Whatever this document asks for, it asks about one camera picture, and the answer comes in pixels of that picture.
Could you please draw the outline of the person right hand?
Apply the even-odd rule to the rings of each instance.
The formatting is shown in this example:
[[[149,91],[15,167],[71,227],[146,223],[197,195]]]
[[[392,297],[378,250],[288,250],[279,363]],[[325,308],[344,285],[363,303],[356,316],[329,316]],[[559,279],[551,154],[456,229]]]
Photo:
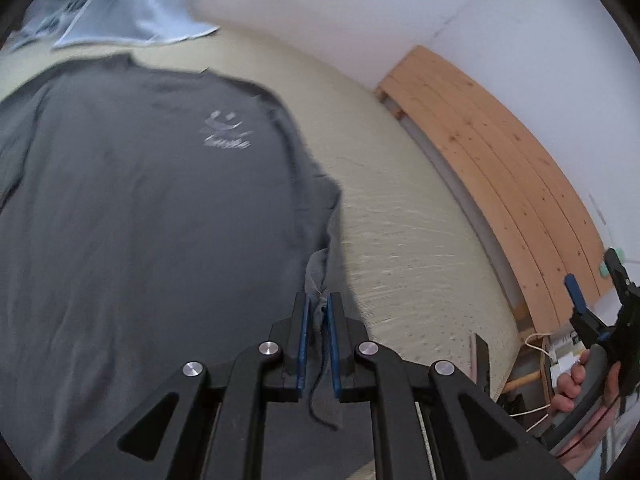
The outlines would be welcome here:
[[[590,351],[585,351],[568,373],[559,376],[555,395],[550,401],[549,414],[570,413],[574,410],[575,400],[582,392],[582,384],[586,380],[586,364]],[[616,362],[608,372],[602,405],[593,413],[589,422],[567,442],[560,452],[558,461],[577,477],[593,458],[608,430],[614,425],[617,411],[620,408],[620,362]]]

